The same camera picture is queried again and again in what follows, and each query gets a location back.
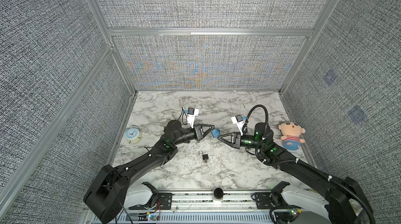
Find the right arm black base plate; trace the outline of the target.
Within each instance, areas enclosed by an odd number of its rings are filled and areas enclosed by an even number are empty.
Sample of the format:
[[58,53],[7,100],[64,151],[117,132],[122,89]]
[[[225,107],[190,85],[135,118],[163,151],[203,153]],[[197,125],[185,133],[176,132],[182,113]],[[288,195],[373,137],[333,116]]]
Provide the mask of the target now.
[[290,205],[284,198],[272,192],[257,192],[252,194],[251,199],[255,201],[257,209],[295,209],[300,208],[296,205]]

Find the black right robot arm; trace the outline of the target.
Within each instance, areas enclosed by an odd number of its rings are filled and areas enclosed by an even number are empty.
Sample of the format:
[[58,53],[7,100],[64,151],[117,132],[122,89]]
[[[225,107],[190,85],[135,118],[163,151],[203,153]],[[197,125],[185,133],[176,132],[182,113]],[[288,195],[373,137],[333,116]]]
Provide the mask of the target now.
[[300,180],[310,190],[301,190],[288,182],[281,182],[270,192],[273,223],[281,224],[275,217],[279,209],[302,208],[328,219],[332,224],[373,224],[373,209],[361,186],[350,177],[341,179],[300,160],[273,140],[273,131],[267,123],[257,123],[253,135],[241,130],[219,135],[218,140],[232,148],[252,148],[256,158],[264,165],[283,171]]

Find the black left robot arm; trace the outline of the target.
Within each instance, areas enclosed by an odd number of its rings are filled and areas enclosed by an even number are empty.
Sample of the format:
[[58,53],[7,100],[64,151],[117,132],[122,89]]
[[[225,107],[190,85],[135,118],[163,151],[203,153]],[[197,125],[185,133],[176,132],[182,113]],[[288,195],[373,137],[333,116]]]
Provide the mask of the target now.
[[184,129],[178,120],[171,120],[154,146],[140,157],[113,167],[100,169],[83,201],[103,224],[114,220],[124,208],[128,188],[150,170],[170,161],[178,152],[177,145],[202,140],[217,127],[195,124]]

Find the blue padlock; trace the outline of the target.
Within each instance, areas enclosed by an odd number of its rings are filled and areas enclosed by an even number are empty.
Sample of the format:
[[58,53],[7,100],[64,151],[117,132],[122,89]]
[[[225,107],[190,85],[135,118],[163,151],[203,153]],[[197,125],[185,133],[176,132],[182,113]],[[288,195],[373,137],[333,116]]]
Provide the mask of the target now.
[[211,129],[212,129],[211,133],[214,138],[218,138],[221,135],[220,130],[219,128],[217,128],[216,125],[212,125]]

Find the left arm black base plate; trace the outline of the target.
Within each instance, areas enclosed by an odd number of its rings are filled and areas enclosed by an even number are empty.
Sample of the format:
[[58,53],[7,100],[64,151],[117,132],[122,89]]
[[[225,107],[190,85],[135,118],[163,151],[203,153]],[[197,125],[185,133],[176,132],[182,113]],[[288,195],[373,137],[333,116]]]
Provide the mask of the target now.
[[134,205],[130,206],[129,210],[146,210],[155,211],[156,207],[159,206],[161,210],[170,210],[172,205],[172,193],[158,193],[153,195],[145,205]]

